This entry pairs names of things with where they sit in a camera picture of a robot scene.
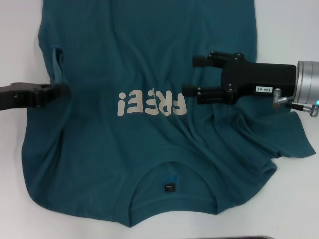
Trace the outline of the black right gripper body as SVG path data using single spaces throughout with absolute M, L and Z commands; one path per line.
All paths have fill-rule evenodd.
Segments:
M 294 94 L 295 65 L 254 63 L 237 53 L 222 60 L 221 68 L 221 86 L 228 104 L 242 96 L 272 97 L 275 89 L 280 89 L 283 97 Z

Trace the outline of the teal blue printed t-shirt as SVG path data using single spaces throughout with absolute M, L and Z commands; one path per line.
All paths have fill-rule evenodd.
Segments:
M 183 84 L 210 50 L 256 60 L 254 0 L 43 0 L 39 46 L 71 95 L 27 111 L 27 191 L 59 213 L 131 227 L 168 211 L 219 214 L 254 197 L 274 158 L 315 151 L 299 116 L 265 97 L 200 105 Z

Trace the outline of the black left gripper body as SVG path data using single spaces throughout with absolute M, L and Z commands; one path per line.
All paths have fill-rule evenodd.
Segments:
M 17 82 L 0 87 L 0 111 L 36 107 L 35 93 L 41 84 Z

